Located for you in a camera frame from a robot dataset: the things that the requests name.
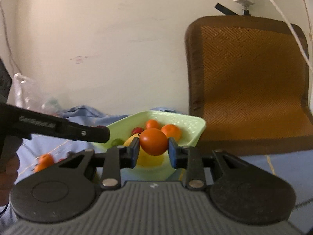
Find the light green basket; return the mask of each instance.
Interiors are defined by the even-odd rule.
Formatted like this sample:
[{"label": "light green basket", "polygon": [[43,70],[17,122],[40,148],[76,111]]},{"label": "light green basket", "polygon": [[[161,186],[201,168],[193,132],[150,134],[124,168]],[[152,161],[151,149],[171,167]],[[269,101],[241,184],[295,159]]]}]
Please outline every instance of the light green basket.
[{"label": "light green basket", "polygon": [[[110,129],[110,140],[107,143],[93,144],[106,152],[107,149],[111,147],[113,140],[121,139],[126,141],[131,136],[131,131],[134,128],[141,127],[144,129],[146,122],[150,119],[157,120],[161,126],[166,124],[175,124],[178,126],[182,130],[182,137],[178,142],[179,146],[196,146],[206,127],[205,120],[199,117],[149,110],[136,113],[108,125],[108,128]],[[166,151],[161,166],[153,168],[136,166],[135,169],[132,169],[129,172],[136,174],[136,177],[139,180],[165,180],[174,172],[174,169],[170,165],[168,153]]]}]

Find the brown chair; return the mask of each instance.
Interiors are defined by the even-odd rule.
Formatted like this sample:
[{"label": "brown chair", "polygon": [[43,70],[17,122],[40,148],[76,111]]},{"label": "brown chair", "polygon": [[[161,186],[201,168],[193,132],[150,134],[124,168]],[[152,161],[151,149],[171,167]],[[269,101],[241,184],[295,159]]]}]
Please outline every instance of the brown chair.
[{"label": "brown chair", "polygon": [[[293,25],[304,49],[303,31]],[[309,69],[282,21],[208,16],[186,33],[189,113],[207,128],[198,147],[235,155],[313,149]]]}]

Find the white logo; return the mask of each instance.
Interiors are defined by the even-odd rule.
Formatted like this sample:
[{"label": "white logo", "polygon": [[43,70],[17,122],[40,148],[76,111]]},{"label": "white logo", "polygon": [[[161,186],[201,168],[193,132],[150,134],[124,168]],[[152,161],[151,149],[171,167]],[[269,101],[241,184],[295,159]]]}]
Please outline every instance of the white logo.
[{"label": "white logo", "polygon": [[26,118],[24,116],[21,116],[21,117],[18,118],[18,120],[20,120],[21,122],[24,122],[24,123],[30,123],[30,124],[34,124],[34,125],[48,127],[48,128],[51,128],[51,129],[55,128],[55,124],[54,123],[42,122],[42,121],[36,120],[34,118]]},{"label": "white logo", "polygon": [[150,185],[150,187],[154,189],[154,188],[159,187],[159,185],[157,183],[153,183],[153,184]]}]

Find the blue cloth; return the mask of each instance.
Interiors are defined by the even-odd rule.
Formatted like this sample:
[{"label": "blue cloth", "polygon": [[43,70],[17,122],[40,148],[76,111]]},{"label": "blue cloth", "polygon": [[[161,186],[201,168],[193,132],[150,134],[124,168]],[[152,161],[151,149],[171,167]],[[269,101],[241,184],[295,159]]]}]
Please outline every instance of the blue cloth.
[{"label": "blue cloth", "polygon": [[[155,108],[154,110],[175,112],[174,110],[163,107]],[[110,116],[88,106],[74,107],[72,109],[65,110],[59,115],[72,122],[89,126],[109,125],[127,117],[127,115]],[[79,152],[90,147],[94,148],[94,146],[88,142],[68,141],[43,135],[33,135],[33,139],[31,141],[24,140],[23,145],[17,152],[21,162],[21,166],[18,170],[19,176],[17,182],[33,174],[32,169],[36,164],[34,159],[44,153],[54,150],[52,154],[54,155],[55,160],[59,160],[61,158],[65,158],[67,152],[69,151]],[[272,172],[267,156],[248,156],[243,157],[243,159],[270,173]],[[276,175],[289,182],[295,189],[297,204],[313,198],[313,165],[311,164],[313,160],[312,150],[282,155],[270,155],[270,160]],[[207,183],[212,184],[209,169],[206,169],[205,173]],[[171,178],[175,180],[178,179],[180,175],[181,171],[178,170],[171,176]],[[123,180],[135,179],[123,170],[121,171],[121,177]],[[289,218],[289,221],[302,232],[308,232],[313,226],[312,211],[312,203],[301,209],[294,210]],[[0,233],[8,226],[12,225],[16,220],[16,216],[9,205],[7,211],[0,218]]]}]

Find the wall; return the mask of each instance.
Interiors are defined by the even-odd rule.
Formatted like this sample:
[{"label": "wall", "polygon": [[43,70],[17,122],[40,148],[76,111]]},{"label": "wall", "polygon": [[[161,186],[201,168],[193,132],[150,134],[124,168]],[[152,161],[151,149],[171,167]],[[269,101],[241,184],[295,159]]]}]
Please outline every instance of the wall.
[{"label": "wall", "polygon": [[[309,37],[303,0],[276,1]],[[222,15],[217,2],[241,13],[232,0],[19,0],[18,63],[64,108],[187,113],[185,30],[199,17]],[[252,15],[281,19],[267,0],[256,2]]]},{"label": "wall", "polygon": [[[4,10],[4,15],[7,23],[7,34],[11,50],[13,53],[13,59],[16,60],[17,50],[16,50],[16,11],[17,11],[18,0],[1,0],[1,5]],[[0,57],[5,64],[9,74],[13,77],[14,73],[17,73],[17,68],[14,63],[10,63],[9,59],[9,50],[7,47],[5,33],[4,33],[4,24],[3,17],[0,15]],[[14,89],[11,88],[8,103],[14,104]]]}]

